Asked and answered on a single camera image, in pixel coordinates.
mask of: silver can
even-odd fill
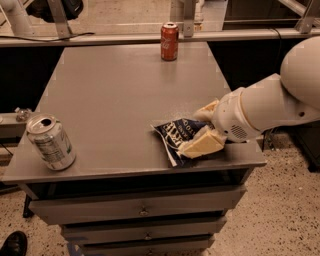
[[[27,122],[27,136],[44,163],[52,170],[63,170],[76,154],[61,122],[50,114],[38,114]]]

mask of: tabletop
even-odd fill
[[[226,144],[206,160],[172,168],[151,125],[189,118],[230,91],[207,43],[180,43],[163,61],[160,44],[65,48],[36,112],[63,124],[76,160],[52,171],[24,135],[3,182],[32,183],[262,166],[258,144]]]

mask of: coke can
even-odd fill
[[[161,28],[161,58],[175,60],[178,57],[179,27],[174,22],[167,22]]]
[[[61,122],[51,114],[38,114],[27,122],[27,137],[51,170],[63,170],[76,154]]]

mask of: can lid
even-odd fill
[[[39,114],[28,120],[26,129],[31,134],[41,134],[52,129],[56,122],[57,119],[53,115]]]
[[[166,22],[163,24],[164,28],[176,28],[178,25],[172,21]]]

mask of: gray table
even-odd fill
[[[37,111],[61,120],[76,161],[49,170],[24,136],[3,181],[19,184],[30,208],[86,255],[207,248],[250,172],[266,164],[261,150],[227,144],[172,168],[150,125],[192,119],[229,91],[206,43],[181,43],[174,62],[160,59],[159,44],[66,48]]]

